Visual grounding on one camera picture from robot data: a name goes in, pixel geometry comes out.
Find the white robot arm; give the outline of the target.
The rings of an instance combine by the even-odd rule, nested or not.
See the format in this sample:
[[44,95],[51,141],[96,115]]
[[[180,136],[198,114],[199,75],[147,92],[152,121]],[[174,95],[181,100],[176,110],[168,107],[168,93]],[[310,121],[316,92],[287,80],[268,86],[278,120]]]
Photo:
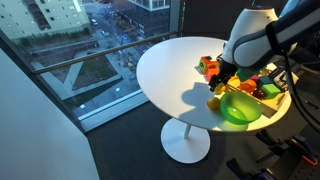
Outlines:
[[320,1],[288,0],[290,5],[294,2],[295,7],[280,18],[268,6],[255,5],[240,13],[219,56],[220,72],[209,81],[211,91],[219,83],[226,84],[237,70],[245,73],[245,81],[278,60],[293,44],[319,30]]

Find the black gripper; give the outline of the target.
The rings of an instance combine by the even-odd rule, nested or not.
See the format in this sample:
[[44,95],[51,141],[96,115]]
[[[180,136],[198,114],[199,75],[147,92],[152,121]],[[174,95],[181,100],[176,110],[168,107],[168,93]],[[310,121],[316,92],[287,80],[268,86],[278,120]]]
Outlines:
[[219,62],[219,74],[214,77],[214,80],[210,80],[209,82],[209,90],[211,92],[213,92],[219,84],[226,86],[238,70],[234,64],[226,62],[222,57],[218,57],[217,61]]

